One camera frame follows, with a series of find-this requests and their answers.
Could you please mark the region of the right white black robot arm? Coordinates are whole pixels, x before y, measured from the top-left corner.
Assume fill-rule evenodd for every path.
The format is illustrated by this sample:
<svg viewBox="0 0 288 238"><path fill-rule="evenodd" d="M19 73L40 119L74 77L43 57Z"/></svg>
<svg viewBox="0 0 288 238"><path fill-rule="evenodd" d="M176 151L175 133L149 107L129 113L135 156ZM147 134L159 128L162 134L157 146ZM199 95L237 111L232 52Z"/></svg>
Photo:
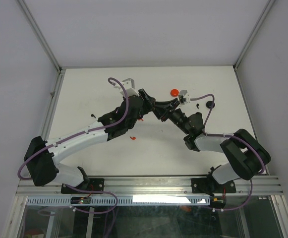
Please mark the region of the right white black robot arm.
<svg viewBox="0 0 288 238"><path fill-rule="evenodd" d="M152 103L152 111L160 121L170 120L185 133L184 142L189 150L222 153L227 163L212 167L202 184L196 187L210 196L222 191L226 183L236 179L251 180L264 173L271 161L267 150L245 129L232 134L206 133L200 112L186 116L179 108L179 100Z"/></svg>

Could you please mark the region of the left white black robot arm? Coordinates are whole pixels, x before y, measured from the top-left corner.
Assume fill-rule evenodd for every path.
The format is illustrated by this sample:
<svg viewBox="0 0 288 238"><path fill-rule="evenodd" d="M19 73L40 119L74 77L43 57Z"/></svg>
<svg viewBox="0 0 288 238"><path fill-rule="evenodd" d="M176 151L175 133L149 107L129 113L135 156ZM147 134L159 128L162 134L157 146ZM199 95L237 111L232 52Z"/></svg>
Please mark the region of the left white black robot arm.
<svg viewBox="0 0 288 238"><path fill-rule="evenodd" d="M55 181L68 184L77 192L85 192L89 181L84 169L64 165L62 160L92 145L123 136L155 108L155 98L140 89L138 93L125 97L119 107L99 117L84 130L57 139L43 140L41 136L33 138L24 157L29 180L35 186Z"/></svg>

